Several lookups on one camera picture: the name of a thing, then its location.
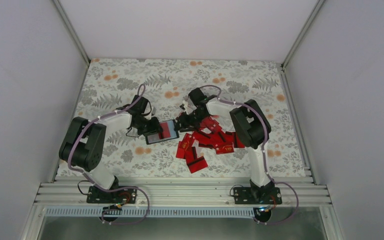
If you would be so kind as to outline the black leather card holder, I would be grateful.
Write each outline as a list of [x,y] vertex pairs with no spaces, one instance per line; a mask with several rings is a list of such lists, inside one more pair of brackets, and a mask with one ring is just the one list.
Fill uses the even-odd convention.
[[157,144],[169,140],[178,139],[179,132],[175,130],[175,120],[166,120],[160,123],[162,129],[161,132],[157,132],[145,137],[145,142],[147,145]]

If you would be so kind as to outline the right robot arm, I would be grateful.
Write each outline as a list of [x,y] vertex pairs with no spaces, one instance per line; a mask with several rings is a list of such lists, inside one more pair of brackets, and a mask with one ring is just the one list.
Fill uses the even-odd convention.
[[275,183],[268,173],[266,160],[266,143],[269,140],[271,125],[257,101],[250,99],[241,103],[223,100],[219,95],[205,95],[200,88],[193,89],[188,94],[188,99],[195,109],[190,113],[181,113],[175,119],[175,129],[198,130],[201,122],[210,116],[230,119],[238,140],[248,150],[251,164],[251,198],[258,204],[264,203],[269,199],[269,189],[272,189]]

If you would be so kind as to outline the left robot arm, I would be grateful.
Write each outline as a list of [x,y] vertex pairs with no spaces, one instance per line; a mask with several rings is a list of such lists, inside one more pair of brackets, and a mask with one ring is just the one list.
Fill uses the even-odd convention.
[[136,129],[139,136],[161,134],[159,120],[145,113],[150,102],[135,95],[131,104],[93,120],[83,117],[72,119],[60,146],[58,156],[70,170],[81,173],[99,189],[99,196],[111,203],[119,197],[118,179],[101,163],[104,143],[120,130]]

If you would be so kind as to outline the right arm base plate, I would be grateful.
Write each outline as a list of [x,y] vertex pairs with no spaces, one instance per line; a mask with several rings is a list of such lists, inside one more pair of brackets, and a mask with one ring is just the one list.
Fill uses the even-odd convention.
[[236,186],[232,189],[231,195],[236,205],[281,205],[283,203],[278,187],[274,187],[269,193],[256,196],[253,195],[251,187]]

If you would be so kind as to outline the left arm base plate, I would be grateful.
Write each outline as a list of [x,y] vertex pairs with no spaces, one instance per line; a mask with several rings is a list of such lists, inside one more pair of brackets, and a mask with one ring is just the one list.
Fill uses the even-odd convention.
[[137,190],[128,188],[117,192],[106,192],[91,186],[86,202],[88,204],[135,204]]

